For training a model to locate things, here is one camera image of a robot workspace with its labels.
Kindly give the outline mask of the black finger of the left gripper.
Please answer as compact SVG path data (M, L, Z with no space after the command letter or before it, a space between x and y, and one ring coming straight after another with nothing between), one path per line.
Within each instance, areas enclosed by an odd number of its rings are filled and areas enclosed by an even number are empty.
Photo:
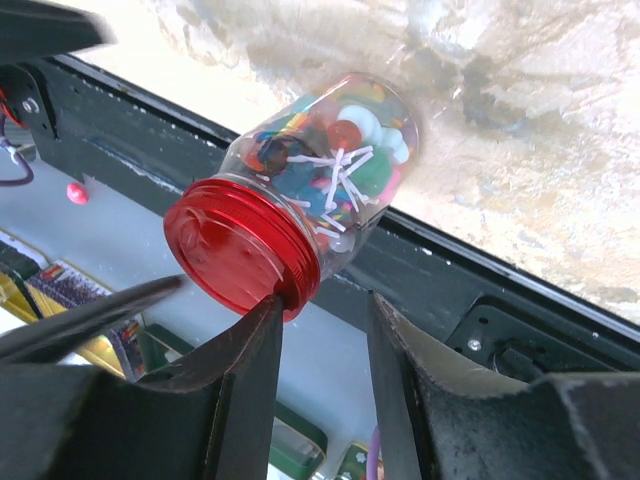
M183 286L169 275L100 297L1 337L1 363L57 363L93 338L156 305Z

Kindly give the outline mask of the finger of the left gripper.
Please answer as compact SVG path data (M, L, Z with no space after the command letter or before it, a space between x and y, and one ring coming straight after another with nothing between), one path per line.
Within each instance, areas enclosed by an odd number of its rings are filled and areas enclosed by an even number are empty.
M41 59L113 43L98 15L45 1L1 1L1 64Z

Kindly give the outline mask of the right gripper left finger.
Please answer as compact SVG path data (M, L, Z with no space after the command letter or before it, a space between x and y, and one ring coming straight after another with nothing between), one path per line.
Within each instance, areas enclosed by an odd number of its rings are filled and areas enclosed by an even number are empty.
M91 366L4 366L2 477L265 478L282 334L283 302L268 296L136 383Z

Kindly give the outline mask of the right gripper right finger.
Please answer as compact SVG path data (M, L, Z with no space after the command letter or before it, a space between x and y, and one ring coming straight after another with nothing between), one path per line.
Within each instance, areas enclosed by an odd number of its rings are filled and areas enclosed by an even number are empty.
M390 479L635 479L639 376L487 369L368 299L367 344Z

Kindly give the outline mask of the clear glass jar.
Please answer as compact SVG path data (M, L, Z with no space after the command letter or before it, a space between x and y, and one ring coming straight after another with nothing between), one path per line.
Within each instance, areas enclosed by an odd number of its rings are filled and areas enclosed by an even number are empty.
M370 236L415 162L419 139L418 123L395 85L350 73L239 136L216 175L290 214L327 278Z

